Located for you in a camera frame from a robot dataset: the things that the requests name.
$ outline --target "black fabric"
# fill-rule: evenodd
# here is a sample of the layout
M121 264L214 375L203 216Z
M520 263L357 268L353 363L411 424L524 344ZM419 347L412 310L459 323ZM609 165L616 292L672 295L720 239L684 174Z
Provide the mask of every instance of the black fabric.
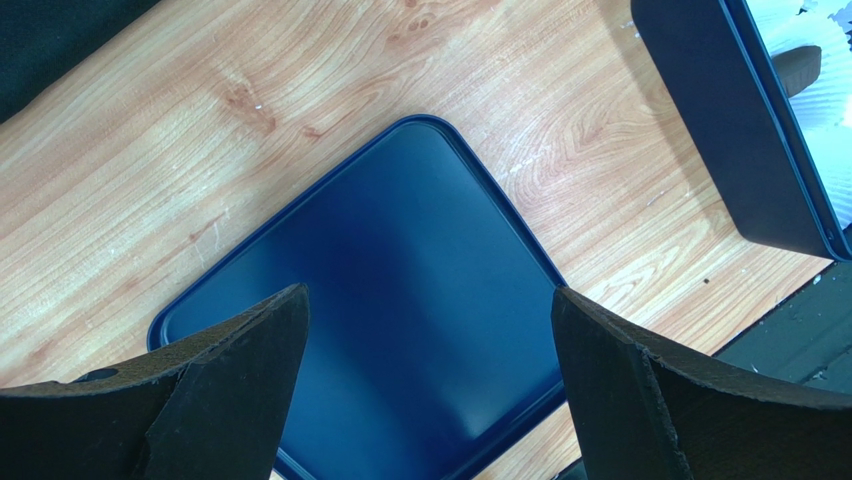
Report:
M0 123L158 1L0 1Z

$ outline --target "white speck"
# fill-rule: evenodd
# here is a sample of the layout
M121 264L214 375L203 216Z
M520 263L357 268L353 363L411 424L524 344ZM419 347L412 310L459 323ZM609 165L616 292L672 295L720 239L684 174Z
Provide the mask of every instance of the white speck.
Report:
M219 224L218 223L213 224L213 231L216 232L216 246L213 247L213 249L218 252L219 251Z
M665 195L665 193L666 193L666 191L665 191L665 190L663 190L662 192L660 192L660 193L658 193L658 194L654 195L654 198L652 198L651 200L649 200L649 201L648 201L648 203L647 203L647 204L645 204L645 206L646 206L646 207L650 207L650 206L651 206L651 204L653 204L654 202L656 202L658 198L660 198L660 197L662 197L663 195Z
M201 255L201 250L198 249L198 244L193 243L192 246L195 247L195 253L198 254L198 259L201 260L201 269L207 270L207 266L204 263L204 255Z

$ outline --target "dark green surface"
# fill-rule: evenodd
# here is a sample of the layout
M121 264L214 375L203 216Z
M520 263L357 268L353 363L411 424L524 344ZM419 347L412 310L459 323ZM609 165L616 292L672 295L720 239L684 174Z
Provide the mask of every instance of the dark green surface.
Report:
M833 264L716 354L760 374L852 394L852 264ZM582 461L555 480L586 480Z

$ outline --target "blue tray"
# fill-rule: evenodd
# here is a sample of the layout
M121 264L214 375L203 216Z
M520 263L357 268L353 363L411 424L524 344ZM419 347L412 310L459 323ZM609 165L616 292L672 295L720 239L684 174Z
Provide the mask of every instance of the blue tray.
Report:
M278 451L289 480L469 478L564 402L563 284L456 130L408 117L169 305L151 350L284 287L311 331Z

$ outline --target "wooden table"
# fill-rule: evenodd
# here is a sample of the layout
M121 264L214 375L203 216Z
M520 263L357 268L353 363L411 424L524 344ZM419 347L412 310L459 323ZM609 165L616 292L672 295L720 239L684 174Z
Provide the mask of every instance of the wooden table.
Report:
M421 112L574 288L701 351L827 264L737 235L628 0L164 0L0 126L0 386L141 355L190 282ZM563 407L480 478L579 454Z

